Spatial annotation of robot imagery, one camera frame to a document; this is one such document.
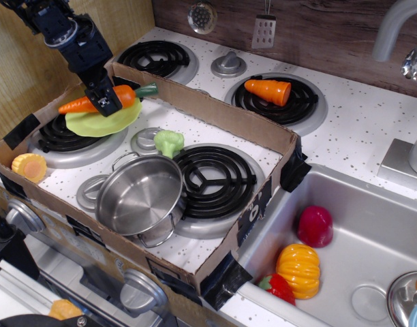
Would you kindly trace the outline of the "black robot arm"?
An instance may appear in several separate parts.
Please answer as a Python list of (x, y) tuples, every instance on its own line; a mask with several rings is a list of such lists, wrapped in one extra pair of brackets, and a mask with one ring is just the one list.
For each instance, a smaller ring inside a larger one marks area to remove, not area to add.
[(112, 51), (88, 14), (75, 14), (68, 1), (0, 1), (44, 43), (58, 50), (85, 85), (88, 103), (103, 116), (123, 108), (105, 64)]

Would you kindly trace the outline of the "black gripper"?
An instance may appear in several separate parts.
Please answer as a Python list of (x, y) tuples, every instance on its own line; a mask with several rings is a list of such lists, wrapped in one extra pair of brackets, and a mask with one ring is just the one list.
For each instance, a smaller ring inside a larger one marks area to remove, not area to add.
[(85, 94), (102, 116), (110, 116), (123, 108), (104, 67), (112, 51), (88, 14), (75, 16), (74, 36), (58, 47), (75, 73), (87, 87)]

